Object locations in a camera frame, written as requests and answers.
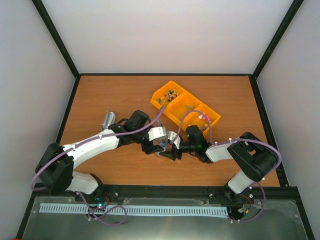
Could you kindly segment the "silver metal scoop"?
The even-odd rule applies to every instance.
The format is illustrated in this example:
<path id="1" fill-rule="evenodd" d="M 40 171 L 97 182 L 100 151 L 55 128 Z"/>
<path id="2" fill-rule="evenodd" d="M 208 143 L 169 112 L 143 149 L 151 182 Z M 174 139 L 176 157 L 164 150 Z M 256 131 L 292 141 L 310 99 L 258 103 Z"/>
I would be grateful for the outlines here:
<path id="1" fill-rule="evenodd" d="M 110 125 L 114 124 L 115 121 L 116 121 L 116 114 L 112 111 L 108 111 L 103 118 L 103 121 L 101 124 L 101 130 L 104 131 Z"/>

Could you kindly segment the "clear plastic cup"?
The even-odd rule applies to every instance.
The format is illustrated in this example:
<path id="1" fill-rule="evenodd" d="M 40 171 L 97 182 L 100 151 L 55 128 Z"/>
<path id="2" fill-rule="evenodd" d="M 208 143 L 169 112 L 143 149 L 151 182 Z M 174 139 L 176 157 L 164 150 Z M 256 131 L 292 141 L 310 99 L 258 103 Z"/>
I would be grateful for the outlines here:
<path id="1" fill-rule="evenodd" d="M 164 139 L 156 139 L 153 141 L 153 143 L 155 145 L 159 145 L 161 147 L 160 150 L 158 150 L 155 155 L 157 157 L 160 157 L 160 153 L 163 152 L 163 151 L 167 151 L 169 149 L 169 144 L 168 144 L 168 140 L 166 138 Z"/>

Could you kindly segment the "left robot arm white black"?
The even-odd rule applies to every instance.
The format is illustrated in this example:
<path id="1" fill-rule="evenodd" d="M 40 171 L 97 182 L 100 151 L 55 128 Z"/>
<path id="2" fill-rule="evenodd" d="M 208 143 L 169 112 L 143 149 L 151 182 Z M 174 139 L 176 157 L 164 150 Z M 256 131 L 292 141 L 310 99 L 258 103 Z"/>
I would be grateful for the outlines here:
<path id="1" fill-rule="evenodd" d="M 35 169 L 35 178 L 43 186 L 34 190 L 47 190 L 50 195 L 81 192 L 92 201 L 101 200 L 104 195 L 101 180 L 93 173 L 84 174 L 75 169 L 99 154 L 130 144 L 140 144 L 147 155 L 163 151 L 154 141 L 164 138 L 166 129 L 153 123 L 146 113 L 136 110 L 129 118 L 103 125 L 100 133 L 87 139 L 66 145 L 50 144 Z"/>

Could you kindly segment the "yellow three-compartment bin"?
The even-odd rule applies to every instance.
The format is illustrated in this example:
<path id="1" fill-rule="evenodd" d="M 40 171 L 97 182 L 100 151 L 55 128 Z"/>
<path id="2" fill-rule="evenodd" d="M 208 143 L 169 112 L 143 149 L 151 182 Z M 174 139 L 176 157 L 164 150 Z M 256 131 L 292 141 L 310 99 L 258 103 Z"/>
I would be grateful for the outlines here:
<path id="1" fill-rule="evenodd" d="M 160 105 L 157 100 L 169 90 L 175 90 L 178 93 L 178 97 L 167 105 Z M 183 121 L 181 127 L 183 131 L 192 125 L 198 126 L 198 128 L 202 131 L 201 127 L 203 126 L 204 122 L 198 119 L 198 115 L 209 115 L 212 123 L 205 131 L 202 131 L 204 136 L 209 134 L 210 130 L 212 130 L 218 124 L 221 118 L 220 114 L 215 112 L 208 105 L 200 101 L 189 91 L 185 90 L 172 80 L 153 93 L 150 103 L 157 109 L 164 107 L 163 114 L 176 125 L 179 126 L 181 121 Z"/>

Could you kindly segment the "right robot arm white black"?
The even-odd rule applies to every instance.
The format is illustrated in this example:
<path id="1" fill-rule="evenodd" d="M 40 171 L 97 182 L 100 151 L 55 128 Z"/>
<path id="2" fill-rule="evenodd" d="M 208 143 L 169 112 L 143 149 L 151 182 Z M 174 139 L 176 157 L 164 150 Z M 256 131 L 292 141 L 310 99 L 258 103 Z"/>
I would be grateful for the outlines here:
<path id="1" fill-rule="evenodd" d="M 159 155 L 175 161 L 186 153 L 205 164 L 233 159 L 240 170 L 223 187 L 222 194 L 229 202 L 235 202 L 247 188 L 263 180 L 282 160 L 277 149 L 261 142 L 251 132 L 222 143 L 208 142 L 196 125 L 188 126 L 186 134 L 187 140 L 182 140 L 175 132 L 168 132 L 171 149 Z"/>

